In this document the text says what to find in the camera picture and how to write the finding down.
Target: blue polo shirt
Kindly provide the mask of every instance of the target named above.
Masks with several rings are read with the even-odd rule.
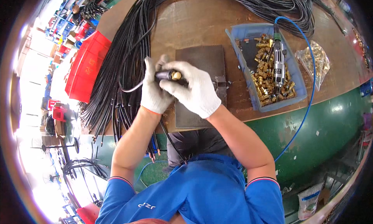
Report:
[[[178,211],[191,224],[285,223],[277,181],[257,178],[245,188],[240,166],[227,156],[197,155],[138,194],[127,180],[112,177],[96,224],[169,221]]]

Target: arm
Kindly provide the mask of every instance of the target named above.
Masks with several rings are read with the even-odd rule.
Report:
[[[122,177],[133,185],[134,171],[142,161],[160,119],[161,115],[140,107],[132,126],[114,150],[110,177]]]
[[[154,66],[150,58],[145,59],[146,72],[142,85],[141,107],[131,127],[119,140],[113,154],[110,176],[119,176],[133,185],[136,167],[142,161],[150,138],[161,115],[171,104],[173,97],[160,89],[154,81],[156,70],[167,62],[167,56],[161,56]]]
[[[215,93],[210,75],[182,61],[165,64],[164,69],[179,70],[188,87],[162,80],[160,86],[175,96],[186,108],[207,119],[222,135],[237,160],[246,167],[248,180],[276,178],[273,157],[258,135],[223,105]]]
[[[223,105],[207,118],[219,131],[236,159],[247,169],[247,180],[276,178],[275,161],[258,135]]]

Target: forearm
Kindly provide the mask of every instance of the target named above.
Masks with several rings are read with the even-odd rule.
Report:
[[[112,159],[113,168],[134,171],[142,161],[150,138],[160,121],[161,115],[140,107],[131,127],[117,143]]]
[[[246,169],[272,165],[271,153],[258,135],[221,105],[207,120],[219,131],[236,159]]]

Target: black rubber handle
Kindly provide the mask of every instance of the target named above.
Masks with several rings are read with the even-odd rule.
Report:
[[[163,71],[160,71],[160,72],[156,72],[156,78],[158,80],[172,81],[172,73],[173,72],[176,72],[176,70],[170,69],[170,70],[163,70]]]

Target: plastic bag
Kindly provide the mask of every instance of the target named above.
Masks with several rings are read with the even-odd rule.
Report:
[[[298,194],[298,218],[300,220],[306,220],[315,213],[319,194],[321,189],[323,188],[323,185],[324,183],[316,184],[315,186],[312,186],[309,189]]]
[[[321,83],[323,82],[325,75],[328,73],[330,69],[330,62],[329,58],[325,54],[324,49],[319,44],[311,40],[310,45],[313,56],[315,57],[316,65],[315,88],[317,91],[319,91]],[[296,51],[295,57],[303,65],[303,67],[308,72],[313,81],[313,63],[309,47],[301,51]]]

